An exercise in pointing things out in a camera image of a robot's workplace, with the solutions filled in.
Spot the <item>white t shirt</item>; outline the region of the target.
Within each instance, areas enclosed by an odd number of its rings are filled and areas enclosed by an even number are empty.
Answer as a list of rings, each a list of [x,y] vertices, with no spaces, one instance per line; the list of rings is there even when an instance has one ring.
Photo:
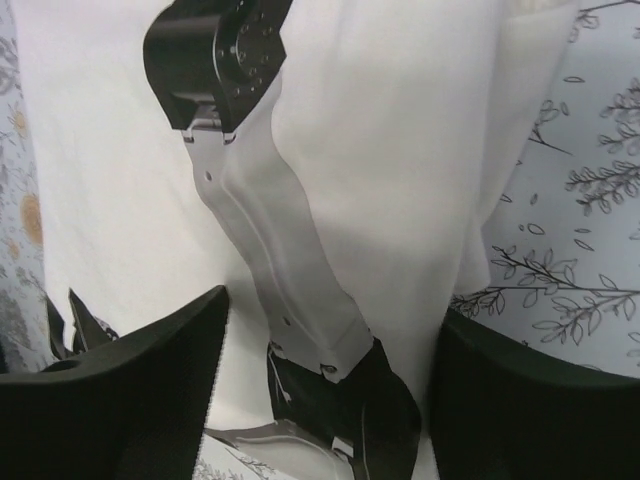
[[[196,197],[154,100],[142,40],[160,1],[16,1],[47,292],[75,291],[119,334],[216,282],[233,328],[210,423],[267,418],[266,319],[248,267]],[[481,228],[566,48],[575,1],[297,1],[276,103],[235,160],[301,181],[338,280],[414,394],[454,293],[481,289]]]

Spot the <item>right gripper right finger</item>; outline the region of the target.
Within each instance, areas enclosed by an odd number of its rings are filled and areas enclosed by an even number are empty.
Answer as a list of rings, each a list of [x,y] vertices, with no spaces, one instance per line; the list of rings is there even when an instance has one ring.
[[[639,381],[531,349],[454,310],[436,347],[442,479],[636,479]]]

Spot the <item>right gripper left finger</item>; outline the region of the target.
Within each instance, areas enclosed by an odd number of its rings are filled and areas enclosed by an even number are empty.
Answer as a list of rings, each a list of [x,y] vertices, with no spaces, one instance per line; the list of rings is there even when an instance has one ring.
[[[217,286],[167,317],[111,338],[76,295],[78,352],[1,377],[5,479],[189,479],[230,308]]]

